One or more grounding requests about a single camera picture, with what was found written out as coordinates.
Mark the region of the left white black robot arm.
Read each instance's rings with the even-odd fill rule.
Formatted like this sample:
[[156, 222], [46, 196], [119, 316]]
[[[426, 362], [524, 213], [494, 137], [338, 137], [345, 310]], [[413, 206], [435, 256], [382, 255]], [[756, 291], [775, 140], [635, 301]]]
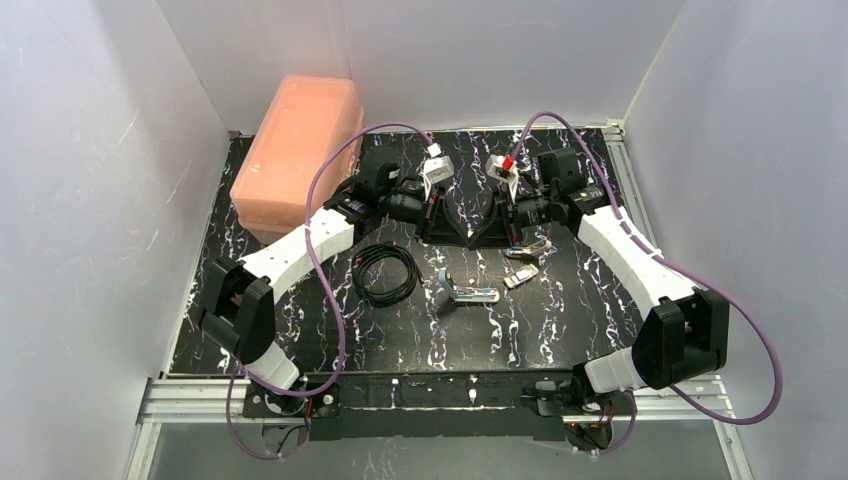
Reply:
[[326, 288], [338, 328], [344, 326], [340, 306], [321, 265], [351, 249], [381, 220], [390, 218], [423, 226], [423, 233], [446, 230], [447, 244], [462, 246], [468, 237], [439, 214], [442, 184], [454, 174], [449, 156], [423, 163], [420, 193], [401, 190], [404, 180], [394, 162], [360, 164], [305, 223], [269, 246], [239, 260], [219, 258], [206, 269], [201, 294], [202, 333], [244, 368], [247, 377], [286, 397], [313, 397], [328, 390], [342, 372], [346, 337], [338, 337], [335, 368], [322, 384], [296, 389], [302, 374], [276, 342], [276, 305], [304, 276], [314, 273]]

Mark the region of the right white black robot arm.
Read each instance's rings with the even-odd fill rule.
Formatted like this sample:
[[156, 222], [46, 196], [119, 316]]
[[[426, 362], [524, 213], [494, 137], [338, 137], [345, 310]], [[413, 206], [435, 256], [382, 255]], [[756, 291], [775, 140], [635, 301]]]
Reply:
[[521, 177], [509, 156], [492, 155], [486, 174], [498, 181], [470, 249], [516, 249], [524, 228], [555, 221], [597, 254], [635, 302], [643, 325], [634, 344], [576, 365], [555, 387], [562, 400], [584, 406], [620, 390], [660, 390], [722, 368], [727, 359], [729, 304], [661, 265], [661, 254], [633, 225], [604, 183], [590, 185], [571, 148], [537, 158], [535, 194], [517, 194]]

